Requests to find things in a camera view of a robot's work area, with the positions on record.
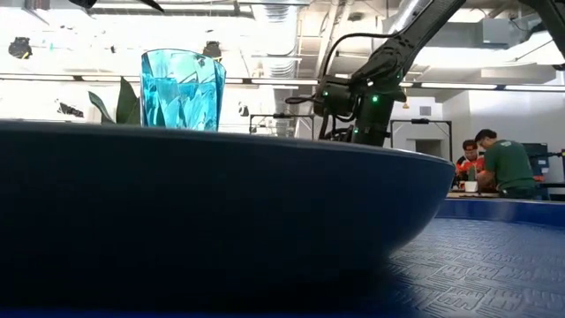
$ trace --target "black robotic arm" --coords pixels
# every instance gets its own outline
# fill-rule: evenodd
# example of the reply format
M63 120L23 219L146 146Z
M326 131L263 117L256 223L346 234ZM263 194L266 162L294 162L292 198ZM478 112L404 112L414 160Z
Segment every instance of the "black robotic arm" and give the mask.
M565 0L520 1L538 12L565 56ZM324 118L320 138L326 139L328 117L331 116L334 120L338 118L345 122L355 120L354 128L350 130L351 136L346 140L382 147L389 136L388 122L394 102L406 101L399 86L404 75L419 51L464 3L465 0L431 0L421 12L413 12L415 18L408 27L391 34L350 79L326 75L325 65L321 83L313 97L314 113Z

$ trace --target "man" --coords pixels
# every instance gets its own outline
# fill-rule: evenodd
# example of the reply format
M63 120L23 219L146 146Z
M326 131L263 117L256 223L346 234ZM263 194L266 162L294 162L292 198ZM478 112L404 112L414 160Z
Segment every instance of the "man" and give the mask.
M478 155L478 147L475 140L466 140L463 142L464 155L457 160L457 176L463 178L469 172L469 168L474 166L477 172L481 172L485 168L485 158Z
M485 170L478 175L478 185L496 180L503 198L536 199L537 188L530 160L524 146L512 140L498 140L496 132L483 129L475 141L485 152Z

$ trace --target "doorway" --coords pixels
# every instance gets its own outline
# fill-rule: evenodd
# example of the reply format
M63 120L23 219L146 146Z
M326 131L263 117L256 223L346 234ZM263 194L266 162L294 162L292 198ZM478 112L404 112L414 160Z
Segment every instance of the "doorway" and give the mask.
M416 152L420 154L433 155L439 158L443 157L441 152L441 142L443 140L414 140Z

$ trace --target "blue glass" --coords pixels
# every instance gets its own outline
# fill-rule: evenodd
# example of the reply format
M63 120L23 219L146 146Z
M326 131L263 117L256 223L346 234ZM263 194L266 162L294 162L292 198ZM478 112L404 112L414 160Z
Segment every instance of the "blue glass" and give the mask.
M143 125L217 131L225 80L225 68L211 57L182 49L144 53Z

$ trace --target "blue bowl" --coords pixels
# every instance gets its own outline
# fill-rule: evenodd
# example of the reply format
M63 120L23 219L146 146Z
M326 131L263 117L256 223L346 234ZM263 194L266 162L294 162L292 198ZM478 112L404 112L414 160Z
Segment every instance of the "blue bowl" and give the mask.
M227 308L374 269L454 167L329 142L0 124L0 305Z

